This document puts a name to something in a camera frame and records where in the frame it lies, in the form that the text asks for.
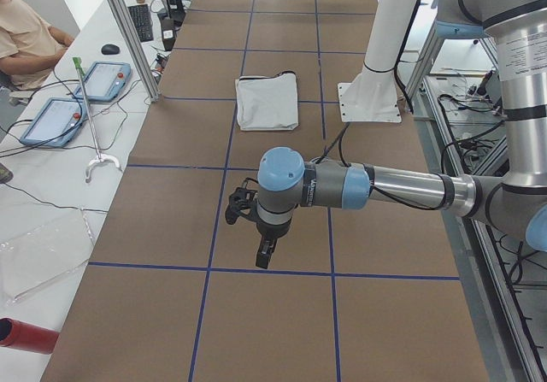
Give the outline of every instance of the beige shirt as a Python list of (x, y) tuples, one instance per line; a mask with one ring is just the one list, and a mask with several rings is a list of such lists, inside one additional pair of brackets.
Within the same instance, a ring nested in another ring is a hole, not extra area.
[[(0, 58), (12, 56), (48, 56), (62, 48), (51, 36), (51, 25), (22, 0), (0, 0)], [(40, 87), (50, 69), (34, 74), (11, 76), (22, 90)]]

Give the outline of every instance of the red cylinder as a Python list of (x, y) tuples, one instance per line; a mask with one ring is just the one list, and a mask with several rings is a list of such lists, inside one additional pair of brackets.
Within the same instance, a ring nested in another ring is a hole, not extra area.
[(55, 348), (57, 338), (59, 338), (57, 331), (10, 318), (0, 320), (0, 346), (50, 354)]

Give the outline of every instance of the reacher grabber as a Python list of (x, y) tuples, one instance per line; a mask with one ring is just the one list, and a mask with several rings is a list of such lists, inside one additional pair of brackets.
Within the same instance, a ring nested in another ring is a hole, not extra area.
[(82, 100), (84, 101), (85, 110), (87, 111), (87, 120), (89, 121), (89, 126), (91, 129), (91, 136), (93, 137), (93, 145), (95, 146), (95, 152), (97, 155), (93, 158), (87, 167), (85, 168), (85, 182), (91, 183), (91, 170), (104, 162), (113, 162), (115, 167), (121, 171), (120, 161), (109, 154), (104, 154), (101, 152), (101, 147), (97, 139), (97, 131), (95, 130), (95, 123), (93, 122), (93, 114), (91, 112), (91, 106), (89, 104), (89, 99), (87, 98), (87, 91), (85, 90), (85, 81), (84, 81), (84, 70), (82, 69), (81, 63), (82, 59), (80, 57), (73, 57), (74, 66), (76, 67), (76, 73), (78, 74), (79, 86), (82, 90)]

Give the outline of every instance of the keyboard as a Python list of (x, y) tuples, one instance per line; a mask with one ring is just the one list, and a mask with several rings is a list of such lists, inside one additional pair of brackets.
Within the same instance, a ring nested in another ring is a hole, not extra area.
[(137, 29), (138, 39), (141, 42), (154, 40), (152, 34), (152, 20), (150, 19), (150, 9), (148, 4), (138, 4), (136, 6), (127, 6), (131, 20)]

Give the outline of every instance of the brown table surface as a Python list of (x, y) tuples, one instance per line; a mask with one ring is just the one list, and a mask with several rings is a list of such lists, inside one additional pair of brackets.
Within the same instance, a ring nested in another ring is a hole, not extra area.
[[(43, 381), (486, 381), (439, 213), (298, 209), (270, 268), (228, 195), (265, 150), (343, 126), (376, 0), (193, 0)], [(241, 132), (234, 80), (297, 73), (298, 128)], [(349, 161), (426, 171), (415, 124), (353, 124)]]

